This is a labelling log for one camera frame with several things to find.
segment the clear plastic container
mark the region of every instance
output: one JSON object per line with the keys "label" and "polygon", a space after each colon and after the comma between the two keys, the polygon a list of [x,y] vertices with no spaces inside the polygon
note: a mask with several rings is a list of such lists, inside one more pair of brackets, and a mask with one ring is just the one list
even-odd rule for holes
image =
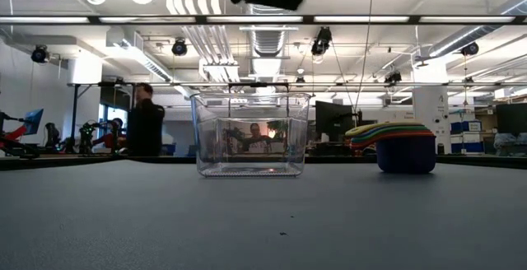
{"label": "clear plastic container", "polygon": [[198,172],[209,176],[297,176],[304,170],[310,95],[191,97]]}

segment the gray table surface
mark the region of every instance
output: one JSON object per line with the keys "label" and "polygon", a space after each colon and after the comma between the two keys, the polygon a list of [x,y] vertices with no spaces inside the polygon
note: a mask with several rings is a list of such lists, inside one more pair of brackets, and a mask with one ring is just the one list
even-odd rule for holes
{"label": "gray table surface", "polygon": [[0,172],[0,269],[526,269],[527,173],[307,165],[204,179],[116,161]]}

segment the ceiling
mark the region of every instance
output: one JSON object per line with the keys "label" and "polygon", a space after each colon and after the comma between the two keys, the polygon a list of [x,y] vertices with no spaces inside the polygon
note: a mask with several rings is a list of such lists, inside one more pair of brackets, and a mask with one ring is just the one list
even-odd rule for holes
{"label": "ceiling", "polygon": [[[305,0],[297,11],[300,14],[393,14],[393,15],[495,15],[495,9],[509,0]],[[220,0],[224,14],[244,14],[246,5],[234,5]],[[140,5],[132,0],[107,0],[95,6],[86,0],[0,0],[1,14],[15,15],[145,15],[169,14],[166,0],[153,0]],[[199,78],[199,55],[192,43],[184,57],[175,57],[170,51],[176,37],[184,37],[180,26],[134,26],[126,27],[136,31],[145,39],[145,50],[164,66],[172,70],[181,81],[202,81]],[[280,67],[280,80],[295,81],[297,68],[305,70],[307,82],[374,81],[386,72],[381,70],[385,64],[408,52],[416,45],[427,46],[440,42],[453,35],[463,26],[330,26],[333,33],[333,46],[324,55],[321,64],[313,64],[310,43],[317,35],[319,26],[298,26],[298,30],[287,33],[284,60]],[[3,34],[10,33],[9,26],[2,26]],[[16,26],[15,33],[32,35],[70,35],[112,58],[112,49],[106,47],[107,26]],[[229,45],[235,60],[240,65],[239,74],[247,77],[252,74],[249,32],[241,31],[239,26],[226,26]],[[499,67],[513,58],[520,58],[527,46],[527,31],[521,26],[505,26],[477,41],[479,53],[468,58],[467,74],[486,68]],[[410,56],[408,61],[398,67],[404,80],[412,80]],[[105,75],[120,75],[130,80],[160,81],[153,77],[136,61],[112,58],[105,63]],[[446,62],[448,78],[460,80],[465,76],[463,57],[452,54],[443,58]],[[507,76],[518,76],[522,80],[527,73],[527,58],[508,69],[496,70],[478,81],[495,81]],[[482,88],[476,91],[489,91]]]}

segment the person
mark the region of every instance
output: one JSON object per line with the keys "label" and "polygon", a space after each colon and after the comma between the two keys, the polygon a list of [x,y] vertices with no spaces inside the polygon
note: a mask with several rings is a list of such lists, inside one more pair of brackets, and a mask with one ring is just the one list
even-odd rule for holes
{"label": "person", "polygon": [[[106,135],[103,135],[100,138],[97,138],[94,140],[91,144],[93,146],[96,146],[98,144],[104,143],[104,146],[107,148],[114,148],[114,134],[112,133],[114,129],[114,125],[117,126],[117,131],[123,127],[123,120],[119,118],[112,119],[110,123],[108,123],[110,126],[110,133],[107,133]],[[125,135],[118,133],[117,137],[126,137]]]}
{"label": "person", "polygon": [[251,137],[244,139],[243,150],[249,151],[250,148],[265,149],[271,142],[271,138],[267,135],[262,135],[260,126],[257,123],[250,125]]}
{"label": "person", "polygon": [[161,153],[161,132],[165,110],[152,102],[154,89],[147,83],[136,85],[136,105],[128,113],[125,143],[130,156],[159,156]]}

